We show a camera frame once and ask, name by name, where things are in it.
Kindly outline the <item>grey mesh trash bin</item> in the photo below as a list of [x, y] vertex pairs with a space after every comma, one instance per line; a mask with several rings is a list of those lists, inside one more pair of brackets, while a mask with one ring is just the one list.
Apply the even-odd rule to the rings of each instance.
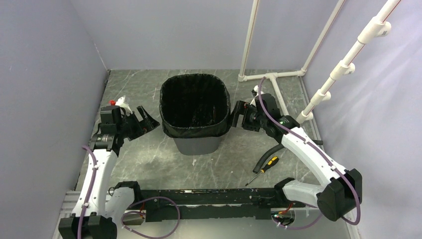
[[205, 155], [215, 152], [227, 132], [216, 133], [205, 129], [187, 129], [168, 133], [178, 151], [183, 155]]

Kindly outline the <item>black trash bag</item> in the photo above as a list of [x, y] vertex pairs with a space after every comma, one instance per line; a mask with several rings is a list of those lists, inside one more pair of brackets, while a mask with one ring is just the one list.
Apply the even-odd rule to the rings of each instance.
[[215, 75], [170, 77], [161, 86], [159, 103], [162, 128], [170, 138], [220, 137], [230, 130], [230, 94]]

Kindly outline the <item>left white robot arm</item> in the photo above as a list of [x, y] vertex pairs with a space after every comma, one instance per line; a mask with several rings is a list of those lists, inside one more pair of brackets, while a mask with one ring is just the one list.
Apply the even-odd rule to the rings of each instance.
[[137, 182], [120, 182], [106, 199], [111, 173], [125, 139], [137, 139], [159, 126], [143, 106], [137, 107], [142, 120], [125, 104], [101, 108], [100, 122], [88, 145], [89, 154], [83, 187], [71, 215], [58, 225], [64, 239], [115, 239], [125, 210], [142, 205], [143, 195]]

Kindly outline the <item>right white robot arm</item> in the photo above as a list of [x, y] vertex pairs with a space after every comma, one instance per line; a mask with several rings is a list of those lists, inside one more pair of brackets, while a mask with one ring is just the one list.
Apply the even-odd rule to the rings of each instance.
[[270, 149], [256, 163], [253, 172], [263, 174], [277, 162], [269, 159], [279, 149], [292, 152], [316, 177], [318, 185], [287, 178], [276, 184], [274, 200], [285, 207], [292, 201], [300, 202], [320, 210], [333, 222], [353, 209], [360, 212], [362, 203], [362, 175], [356, 169], [348, 170], [335, 162], [310, 139], [299, 123], [291, 116], [282, 115], [271, 94], [257, 95], [253, 102], [237, 101], [232, 117], [236, 127], [239, 116], [245, 130], [258, 132], [263, 129], [278, 145]]

